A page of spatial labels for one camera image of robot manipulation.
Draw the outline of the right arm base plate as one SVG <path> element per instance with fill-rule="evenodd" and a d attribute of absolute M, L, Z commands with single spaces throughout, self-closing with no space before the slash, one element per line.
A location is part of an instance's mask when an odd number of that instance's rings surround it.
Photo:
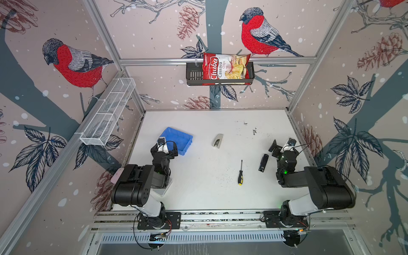
<path fill-rule="evenodd" d="M 294 216 L 290 212 L 283 214 L 278 210 L 264 211 L 261 221 L 267 228 L 309 228 L 306 216 Z"/>

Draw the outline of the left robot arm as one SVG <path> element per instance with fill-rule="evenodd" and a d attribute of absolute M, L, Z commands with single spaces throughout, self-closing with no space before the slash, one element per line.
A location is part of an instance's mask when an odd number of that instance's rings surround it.
<path fill-rule="evenodd" d="M 111 193 L 113 204 L 138 211 L 138 229 L 172 229 L 163 202 L 150 195 L 151 189 L 166 189 L 171 179 L 170 161 L 178 156 L 174 141 L 155 144 L 150 150 L 150 165 L 128 164 L 123 169 Z"/>

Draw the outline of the black yellow screwdriver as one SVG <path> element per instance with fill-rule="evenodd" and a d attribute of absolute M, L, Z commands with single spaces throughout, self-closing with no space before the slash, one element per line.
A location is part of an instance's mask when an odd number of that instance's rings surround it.
<path fill-rule="evenodd" d="M 243 161 L 241 161 L 241 165 L 240 165 L 240 170 L 239 170 L 239 176 L 238 176 L 238 185 L 242 185 L 243 184 Z"/>

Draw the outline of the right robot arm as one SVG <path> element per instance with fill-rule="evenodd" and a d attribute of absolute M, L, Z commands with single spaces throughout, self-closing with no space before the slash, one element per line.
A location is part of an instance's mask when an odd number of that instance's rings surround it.
<path fill-rule="evenodd" d="M 277 159 L 276 178 L 283 188 L 307 187 L 309 193 L 297 199 L 283 202 L 279 221 L 285 227 L 297 224 L 308 227 L 306 217 L 323 210 L 343 210 L 353 208 L 356 195 L 331 166 L 306 166 L 303 171 L 296 171 L 296 140 L 289 138 L 285 145 L 279 146 L 273 141 L 269 152 Z"/>

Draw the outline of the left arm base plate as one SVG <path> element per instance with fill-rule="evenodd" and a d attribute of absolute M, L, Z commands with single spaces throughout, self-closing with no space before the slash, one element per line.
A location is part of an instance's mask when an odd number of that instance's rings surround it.
<path fill-rule="evenodd" d="M 136 218 L 137 230 L 178 230 L 181 223 L 180 212 L 166 212 L 158 217 L 147 217 L 142 213 Z"/>

